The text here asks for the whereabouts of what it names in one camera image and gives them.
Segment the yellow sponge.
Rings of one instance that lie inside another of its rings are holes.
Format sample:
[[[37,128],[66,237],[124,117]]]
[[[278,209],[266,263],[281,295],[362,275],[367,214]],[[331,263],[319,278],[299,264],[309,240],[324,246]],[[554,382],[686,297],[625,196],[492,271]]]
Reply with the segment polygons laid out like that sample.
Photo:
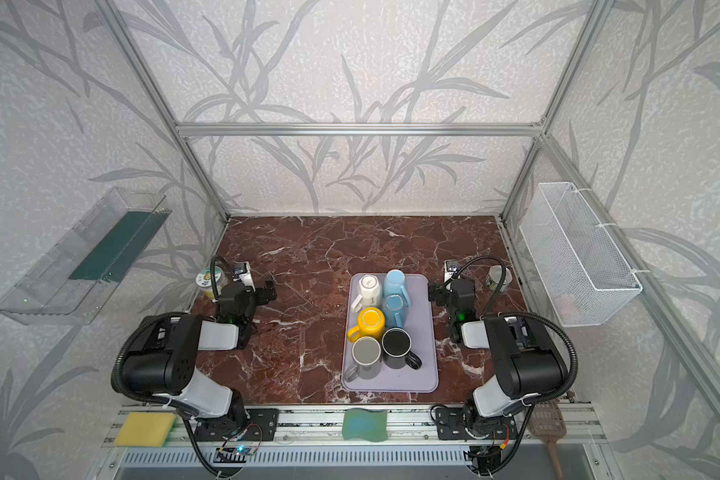
[[[162,447],[174,425],[172,413],[130,413],[114,440],[117,447]]]

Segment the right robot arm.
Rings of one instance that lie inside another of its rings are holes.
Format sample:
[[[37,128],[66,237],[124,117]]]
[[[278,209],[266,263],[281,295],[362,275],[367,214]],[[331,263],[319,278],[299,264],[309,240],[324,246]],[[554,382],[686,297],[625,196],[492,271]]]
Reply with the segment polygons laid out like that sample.
[[[463,408],[464,424],[474,430],[479,422],[498,419],[555,400],[573,386],[579,358],[565,331],[554,322],[526,311],[495,313],[500,295],[491,291],[482,311],[476,308],[475,281],[464,275],[471,266],[494,261],[501,282],[506,264],[492,255],[472,258],[460,265],[445,262],[444,280],[428,285],[428,298],[448,314],[451,340],[468,349],[491,353],[494,376],[476,388]]]

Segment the metal tin can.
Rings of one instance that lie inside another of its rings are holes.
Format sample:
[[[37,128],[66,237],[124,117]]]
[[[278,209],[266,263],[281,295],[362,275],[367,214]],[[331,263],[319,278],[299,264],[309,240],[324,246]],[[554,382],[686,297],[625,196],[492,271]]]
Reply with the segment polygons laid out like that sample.
[[[508,267],[493,265],[489,268],[486,285],[491,291],[503,294],[508,290],[512,280],[512,272]]]

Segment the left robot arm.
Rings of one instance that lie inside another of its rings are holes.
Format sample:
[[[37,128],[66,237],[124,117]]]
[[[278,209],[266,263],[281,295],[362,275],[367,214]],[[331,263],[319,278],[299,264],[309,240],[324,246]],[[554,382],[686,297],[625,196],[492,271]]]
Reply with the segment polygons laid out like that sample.
[[[248,262],[229,264],[214,256],[209,265],[215,314],[167,312],[146,316],[126,339],[111,373],[115,392],[143,403],[172,407],[183,418],[249,423],[241,394],[203,374],[201,351],[242,350],[257,332],[258,307],[277,299],[272,278],[254,285]]]

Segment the yellow mug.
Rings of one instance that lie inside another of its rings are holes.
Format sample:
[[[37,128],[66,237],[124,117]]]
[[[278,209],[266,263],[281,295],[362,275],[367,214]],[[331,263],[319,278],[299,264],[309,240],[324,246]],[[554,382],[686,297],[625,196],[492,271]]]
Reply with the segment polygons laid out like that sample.
[[[355,342],[360,338],[372,337],[381,342],[384,331],[384,313],[376,307],[368,307],[359,313],[357,325],[347,332],[347,339],[350,342]]]

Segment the left circuit board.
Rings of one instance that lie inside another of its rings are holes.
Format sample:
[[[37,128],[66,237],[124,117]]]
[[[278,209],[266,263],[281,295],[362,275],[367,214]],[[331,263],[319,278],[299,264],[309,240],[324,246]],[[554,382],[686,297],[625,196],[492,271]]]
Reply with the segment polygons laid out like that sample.
[[[221,447],[215,450],[213,462],[219,464],[243,464],[251,461],[257,453],[258,448],[255,446]]]

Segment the light blue mug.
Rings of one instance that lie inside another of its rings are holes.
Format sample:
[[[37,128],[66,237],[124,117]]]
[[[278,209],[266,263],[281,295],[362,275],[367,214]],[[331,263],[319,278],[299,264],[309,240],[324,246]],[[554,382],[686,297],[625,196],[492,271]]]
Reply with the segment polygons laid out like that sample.
[[[399,269],[392,269],[386,273],[383,284],[383,293],[385,297],[400,295],[407,304],[411,302],[406,286],[405,274]]]

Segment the white upside-down mug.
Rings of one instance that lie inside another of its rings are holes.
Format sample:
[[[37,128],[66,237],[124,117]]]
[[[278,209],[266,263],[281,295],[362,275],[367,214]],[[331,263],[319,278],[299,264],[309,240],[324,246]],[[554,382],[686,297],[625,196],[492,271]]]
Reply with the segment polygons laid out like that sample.
[[[358,283],[358,292],[351,303],[353,312],[359,313],[366,308],[379,308],[382,303],[382,285],[378,277],[372,274],[364,275]]]

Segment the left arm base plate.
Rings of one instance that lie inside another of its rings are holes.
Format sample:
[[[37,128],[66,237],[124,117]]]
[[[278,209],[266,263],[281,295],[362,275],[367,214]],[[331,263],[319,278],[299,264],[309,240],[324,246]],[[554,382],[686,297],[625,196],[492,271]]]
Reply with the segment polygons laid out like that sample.
[[[278,426],[280,410],[277,408],[251,408],[240,425],[226,417],[201,419],[193,433],[198,442],[249,441],[271,442]]]

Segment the green sponge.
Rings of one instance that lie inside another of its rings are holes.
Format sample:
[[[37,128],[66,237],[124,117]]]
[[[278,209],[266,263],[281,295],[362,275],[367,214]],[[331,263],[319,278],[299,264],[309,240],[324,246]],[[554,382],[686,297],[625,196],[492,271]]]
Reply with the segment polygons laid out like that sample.
[[[344,440],[384,442],[388,439],[386,410],[353,408],[346,410],[342,420]]]

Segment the blue patterned mug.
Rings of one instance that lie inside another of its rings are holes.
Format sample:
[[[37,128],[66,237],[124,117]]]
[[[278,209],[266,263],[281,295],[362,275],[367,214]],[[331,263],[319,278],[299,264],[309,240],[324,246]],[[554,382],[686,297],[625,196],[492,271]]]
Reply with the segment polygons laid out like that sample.
[[[408,303],[400,294],[391,294],[383,299],[381,310],[385,316],[386,328],[403,328],[407,318]]]

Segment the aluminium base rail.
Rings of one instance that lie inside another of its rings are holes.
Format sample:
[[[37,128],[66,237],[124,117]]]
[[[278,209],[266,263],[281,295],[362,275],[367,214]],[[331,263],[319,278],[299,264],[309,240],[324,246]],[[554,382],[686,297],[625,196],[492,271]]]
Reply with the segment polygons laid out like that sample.
[[[304,404],[255,406],[253,426],[223,440],[204,427],[188,435],[175,424],[157,447],[119,446],[115,439],[137,406],[121,409],[89,470],[90,479],[114,479],[124,469],[196,468],[202,478],[251,474],[287,467],[464,467],[486,477],[507,461],[505,471],[528,463],[529,449],[541,450],[542,470],[563,459],[571,446],[594,479],[621,474],[593,408],[564,404],[563,435],[525,423],[522,415],[491,420],[467,431],[460,407],[426,404]]]

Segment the right circuit board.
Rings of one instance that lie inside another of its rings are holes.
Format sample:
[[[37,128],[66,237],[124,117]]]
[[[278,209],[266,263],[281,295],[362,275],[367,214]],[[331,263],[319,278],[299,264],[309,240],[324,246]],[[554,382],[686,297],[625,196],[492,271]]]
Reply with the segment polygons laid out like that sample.
[[[492,476],[502,465],[502,449],[498,446],[471,447],[464,453],[464,458],[473,474]]]

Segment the black mug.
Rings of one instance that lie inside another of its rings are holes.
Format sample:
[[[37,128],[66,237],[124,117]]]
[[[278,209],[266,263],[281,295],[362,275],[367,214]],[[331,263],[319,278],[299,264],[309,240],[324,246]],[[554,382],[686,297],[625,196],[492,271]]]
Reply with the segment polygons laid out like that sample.
[[[410,367],[418,370],[422,367],[421,358],[412,350],[410,335],[402,328],[387,330],[381,341],[384,364],[390,369]]]

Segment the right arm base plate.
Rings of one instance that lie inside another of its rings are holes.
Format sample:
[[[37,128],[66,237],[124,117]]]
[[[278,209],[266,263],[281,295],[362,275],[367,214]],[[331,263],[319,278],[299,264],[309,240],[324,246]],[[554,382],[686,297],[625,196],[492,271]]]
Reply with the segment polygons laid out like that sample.
[[[482,417],[463,406],[435,404],[429,410],[439,440],[487,440],[505,442],[518,436],[512,416]]]

